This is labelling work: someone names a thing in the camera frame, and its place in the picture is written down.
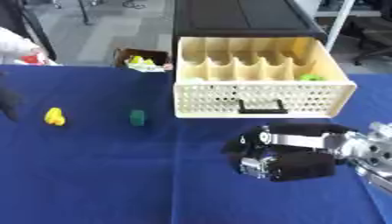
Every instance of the red object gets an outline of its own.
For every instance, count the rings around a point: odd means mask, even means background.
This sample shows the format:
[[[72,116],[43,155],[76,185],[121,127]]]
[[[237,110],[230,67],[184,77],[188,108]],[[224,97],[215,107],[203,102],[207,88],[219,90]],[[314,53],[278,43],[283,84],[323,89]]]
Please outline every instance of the red object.
[[[37,55],[34,56],[22,56],[20,59],[29,64],[40,64]]]

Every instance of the drawer handle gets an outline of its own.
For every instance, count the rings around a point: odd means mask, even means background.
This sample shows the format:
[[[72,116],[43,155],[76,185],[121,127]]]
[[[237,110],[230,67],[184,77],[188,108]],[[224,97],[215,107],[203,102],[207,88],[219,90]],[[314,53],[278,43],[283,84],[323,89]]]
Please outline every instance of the drawer handle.
[[[288,114],[289,111],[284,108],[284,104],[281,100],[277,99],[276,104],[278,108],[245,108],[245,103],[243,100],[238,100],[240,104],[240,109],[238,112],[240,114]]]

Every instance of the green object in drawer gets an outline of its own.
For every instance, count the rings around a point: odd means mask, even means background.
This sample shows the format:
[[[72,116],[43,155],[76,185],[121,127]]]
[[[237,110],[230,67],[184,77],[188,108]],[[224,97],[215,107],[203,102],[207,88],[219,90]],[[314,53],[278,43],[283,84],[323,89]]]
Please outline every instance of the green object in drawer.
[[[312,73],[306,73],[301,75],[301,77],[299,77],[299,79],[301,81],[324,81],[324,77],[316,75],[316,74],[312,74]]]

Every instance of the drawer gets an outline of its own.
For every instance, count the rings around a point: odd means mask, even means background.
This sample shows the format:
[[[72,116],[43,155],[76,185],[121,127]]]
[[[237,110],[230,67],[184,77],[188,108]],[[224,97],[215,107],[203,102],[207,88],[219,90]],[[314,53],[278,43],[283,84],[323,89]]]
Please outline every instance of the drawer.
[[[175,113],[183,118],[329,118],[356,89],[311,37],[181,37],[176,64]]]

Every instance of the green block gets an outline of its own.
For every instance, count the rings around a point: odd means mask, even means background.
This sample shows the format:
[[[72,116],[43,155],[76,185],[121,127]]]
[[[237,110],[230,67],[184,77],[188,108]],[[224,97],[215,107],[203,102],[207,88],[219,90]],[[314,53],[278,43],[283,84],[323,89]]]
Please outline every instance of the green block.
[[[306,73],[303,74],[299,77],[301,81],[324,81],[324,77],[312,74],[312,73]]]
[[[144,111],[139,109],[133,109],[129,115],[130,124],[133,126],[144,126],[145,114]]]

